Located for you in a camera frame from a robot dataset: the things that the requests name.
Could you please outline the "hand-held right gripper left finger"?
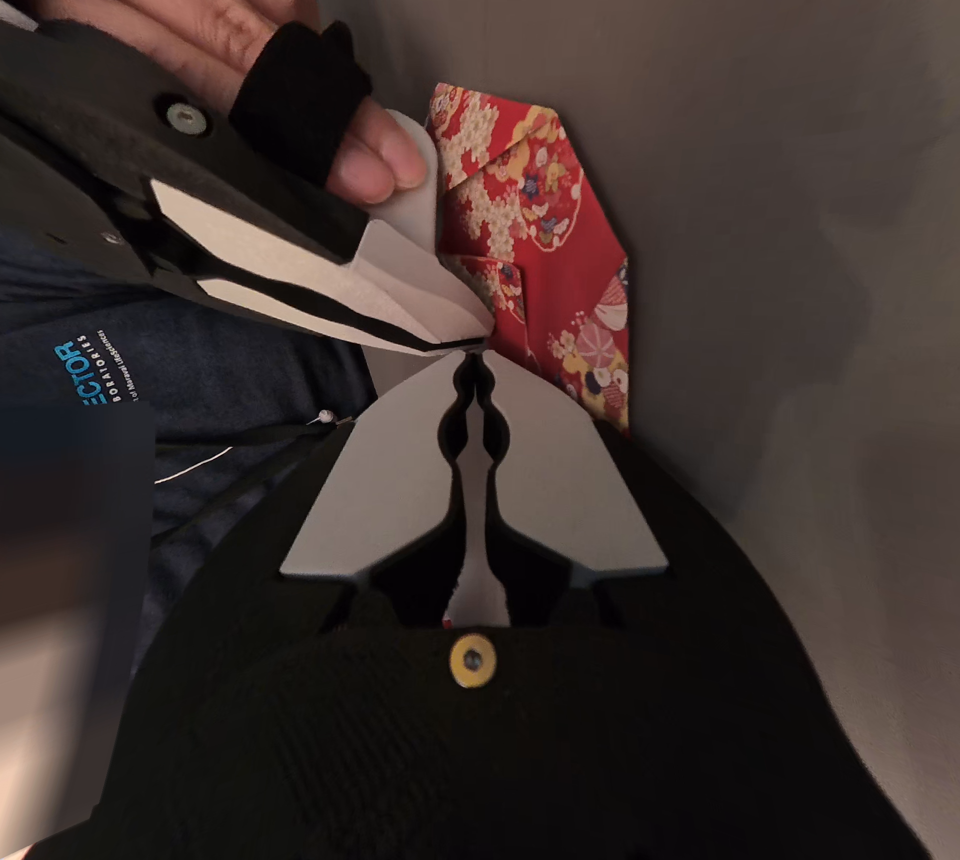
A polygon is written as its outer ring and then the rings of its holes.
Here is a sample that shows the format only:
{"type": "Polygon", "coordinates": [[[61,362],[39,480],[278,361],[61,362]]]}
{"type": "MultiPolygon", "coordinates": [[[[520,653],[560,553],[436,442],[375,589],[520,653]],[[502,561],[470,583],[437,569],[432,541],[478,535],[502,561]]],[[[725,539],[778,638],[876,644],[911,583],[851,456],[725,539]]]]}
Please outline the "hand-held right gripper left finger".
{"type": "Polygon", "coordinates": [[[383,594],[404,626],[440,626],[461,576],[467,518],[458,457],[474,359],[451,353],[353,425],[280,567],[383,594]]]}

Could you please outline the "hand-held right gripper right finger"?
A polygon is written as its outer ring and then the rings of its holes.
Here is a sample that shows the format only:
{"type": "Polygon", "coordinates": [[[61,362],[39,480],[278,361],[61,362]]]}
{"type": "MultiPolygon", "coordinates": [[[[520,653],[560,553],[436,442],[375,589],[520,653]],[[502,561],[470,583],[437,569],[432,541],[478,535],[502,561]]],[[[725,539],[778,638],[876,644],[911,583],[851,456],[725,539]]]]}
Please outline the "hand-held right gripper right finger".
{"type": "Polygon", "coordinates": [[[546,626],[569,590],[663,574],[668,559],[601,426],[567,394],[487,350],[486,560],[512,626],[546,626]]]}

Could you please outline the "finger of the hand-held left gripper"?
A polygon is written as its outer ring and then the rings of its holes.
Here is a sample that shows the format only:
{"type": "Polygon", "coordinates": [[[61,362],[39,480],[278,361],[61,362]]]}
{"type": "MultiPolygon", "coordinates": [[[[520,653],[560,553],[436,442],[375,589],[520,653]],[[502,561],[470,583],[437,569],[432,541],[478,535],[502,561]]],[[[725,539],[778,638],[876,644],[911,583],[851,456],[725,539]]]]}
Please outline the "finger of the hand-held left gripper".
{"type": "Polygon", "coordinates": [[[234,311],[267,318],[303,332],[343,340],[353,344],[410,354],[415,357],[438,357],[445,353],[442,345],[428,343],[402,328],[357,314],[328,298],[305,292],[308,309],[302,310],[293,299],[278,299],[264,290],[214,277],[198,281],[203,293],[234,311]]]}
{"type": "Polygon", "coordinates": [[[155,180],[150,186],[165,218],[236,269],[209,279],[247,286],[243,270],[253,277],[249,287],[293,299],[302,310],[309,290],[444,349],[474,345],[493,332],[486,305],[437,257],[436,215],[426,191],[388,200],[366,225],[354,257],[339,265],[174,187],[155,180]]]}

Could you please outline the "red floral origami paper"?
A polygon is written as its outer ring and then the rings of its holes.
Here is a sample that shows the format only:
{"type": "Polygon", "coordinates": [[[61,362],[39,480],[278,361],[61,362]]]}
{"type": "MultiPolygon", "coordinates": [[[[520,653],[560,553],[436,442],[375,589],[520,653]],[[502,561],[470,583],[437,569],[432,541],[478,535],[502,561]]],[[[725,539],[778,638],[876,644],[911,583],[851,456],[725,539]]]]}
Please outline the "red floral origami paper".
{"type": "Polygon", "coordinates": [[[441,83],[427,132],[438,252],[493,315],[484,352],[629,434],[629,261],[559,114],[441,83]]]}

